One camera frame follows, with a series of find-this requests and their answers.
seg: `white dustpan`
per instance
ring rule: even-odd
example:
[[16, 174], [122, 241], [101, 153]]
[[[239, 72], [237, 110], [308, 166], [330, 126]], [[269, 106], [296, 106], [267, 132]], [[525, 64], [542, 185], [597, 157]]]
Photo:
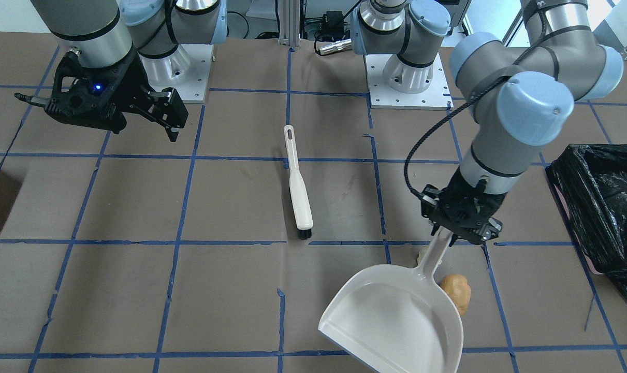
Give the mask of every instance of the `white dustpan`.
[[452, 235], [441, 228], [415, 268], [381, 264], [355, 274], [318, 330], [380, 373], [455, 373], [463, 325], [433, 279]]

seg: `yellow object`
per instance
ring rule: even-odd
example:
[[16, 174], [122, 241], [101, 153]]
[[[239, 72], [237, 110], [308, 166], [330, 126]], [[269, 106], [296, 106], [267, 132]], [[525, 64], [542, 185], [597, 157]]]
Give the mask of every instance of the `yellow object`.
[[451, 298], [458, 309], [458, 314], [465, 315], [470, 304], [470, 284], [463, 275], [453, 274], [444, 276], [440, 288]]

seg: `plastic bag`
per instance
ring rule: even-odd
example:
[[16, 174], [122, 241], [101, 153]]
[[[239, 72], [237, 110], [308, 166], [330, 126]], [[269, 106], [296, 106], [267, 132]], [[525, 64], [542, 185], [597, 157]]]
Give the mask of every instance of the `plastic bag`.
[[581, 251], [627, 298], [627, 146], [571, 145], [546, 171]]

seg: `white mounting plate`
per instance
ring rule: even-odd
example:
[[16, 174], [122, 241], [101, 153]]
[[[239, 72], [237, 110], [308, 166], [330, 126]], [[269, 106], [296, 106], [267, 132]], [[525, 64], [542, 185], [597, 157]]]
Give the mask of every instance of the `white mounting plate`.
[[420, 94], [404, 94], [390, 87], [382, 77], [382, 70], [391, 54], [369, 54], [366, 62], [366, 78], [371, 92], [371, 107], [375, 109], [444, 110], [454, 102], [438, 54], [433, 62], [433, 78], [429, 88]]
[[[181, 82], [174, 84], [178, 90], [182, 101], [186, 104], [204, 104], [207, 94], [207, 83], [212, 67], [212, 55], [214, 45], [207, 44], [183, 44], [182, 47], [191, 57], [193, 68], [187, 71], [185, 76], [179, 76]], [[151, 84], [152, 87], [160, 91], [166, 87]]]

